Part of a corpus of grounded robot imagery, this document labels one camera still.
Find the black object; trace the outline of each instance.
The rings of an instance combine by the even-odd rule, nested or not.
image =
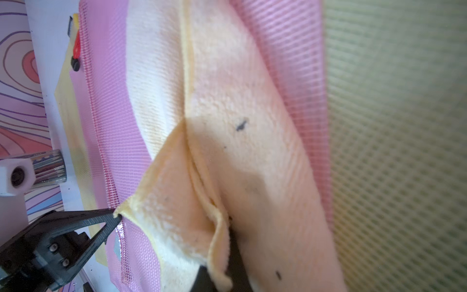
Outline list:
[[[70,19],[68,20],[68,30],[66,32],[66,34],[68,35],[68,37],[70,37],[70,34],[71,34],[71,26],[72,26],[72,23],[73,23],[73,17],[70,16]]]
[[[113,211],[50,211],[34,221],[0,247],[0,292],[44,292],[72,281],[121,221]],[[75,232],[103,222],[92,239]]]
[[[73,68],[73,71],[79,71],[79,60],[71,57],[71,67]]]
[[[23,183],[25,177],[26,174],[24,173],[24,170],[21,167],[16,167],[11,173],[11,185],[14,187],[20,186]]]
[[[94,292],[94,290],[91,288],[91,285],[89,285],[89,282],[86,282],[83,285],[83,291],[84,292]]]
[[[248,281],[247,272],[243,266],[237,239],[232,229],[230,229],[230,257],[227,275],[232,278],[233,288],[231,292],[253,292]],[[195,283],[190,292],[217,292],[214,283],[211,281],[206,267],[200,266]]]

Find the green mesh background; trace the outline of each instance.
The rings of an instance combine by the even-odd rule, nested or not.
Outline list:
[[[467,0],[324,0],[349,291],[467,291]]]

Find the swirly pattern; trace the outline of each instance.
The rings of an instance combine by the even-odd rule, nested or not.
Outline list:
[[[52,149],[23,0],[0,0],[0,157]],[[58,186],[25,194],[28,219],[63,210]]]

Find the screw hole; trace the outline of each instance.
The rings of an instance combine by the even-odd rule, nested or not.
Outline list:
[[[21,167],[16,167],[11,173],[11,185],[14,187],[19,187],[26,177],[26,173]]]

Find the patterned surface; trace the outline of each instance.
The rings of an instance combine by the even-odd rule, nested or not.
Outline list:
[[[0,0],[0,157],[51,150],[23,1]],[[29,221],[63,210],[57,186],[25,194]]]
[[[57,290],[57,292],[75,292],[76,286],[73,283],[67,284],[64,287]]]
[[[350,291],[467,291],[467,2],[326,0]]]

